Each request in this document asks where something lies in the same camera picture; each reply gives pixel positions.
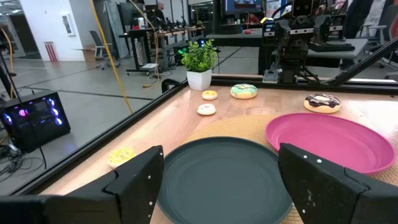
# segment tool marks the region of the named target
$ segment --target screen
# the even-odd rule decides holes
[[[261,12],[261,1],[262,0],[224,0],[225,14]]]

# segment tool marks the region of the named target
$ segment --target computer tower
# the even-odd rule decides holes
[[[30,153],[38,146],[70,132],[70,125],[56,91],[22,96],[0,105],[0,120],[8,136],[21,151]]]

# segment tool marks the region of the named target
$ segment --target office chair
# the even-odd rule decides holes
[[[380,18],[378,26],[372,26],[372,24],[364,24],[361,28],[361,32],[359,35],[359,38],[366,38],[369,40],[364,51],[370,52],[372,50],[376,50],[382,47],[386,42],[391,41],[393,39],[393,29],[395,28],[394,23],[397,22],[397,19],[398,5],[391,5],[387,8],[386,13]],[[366,29],[366,36],[362,37],[364,29]],[[377,29],[376,35],[378,34],[378,36],[371,36],[370,29]],[[384,68],[383,59],[378,61],[378,64],[380,68]]]
[[[91,30],[90,34],[93,37],[93,40],[94,40],[94,43],[95,43],[95,51],[94,51],[95,58],[104,59],[104,62],[101,62],[96,67],[97,68],[101,67],[101,69],[104,70],[105,66],[108,66],[108,67],[111,66],[109,55],[105,52],[105,46],[103,45],[103,43],[102,43],[100,37],[98,36],[97,32]],[[115,54],[116,54],[116,52],[114,50],[111,50],[110,57],[113,57]],[[119,67],[120,66],[120,61],[116,60],[115,62],[116,62],[115,66]]]

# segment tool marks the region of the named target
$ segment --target chocolate frosted donut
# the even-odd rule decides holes
[[[340,110],[341,101],[335,96],[314,94],[305,98],[304,107],[316,113],[335,113]]]

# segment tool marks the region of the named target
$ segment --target white pot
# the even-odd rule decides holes
[[[187,78],[192,90],[206,90],[211,83],[211,69],[201,73],[187,71]]]

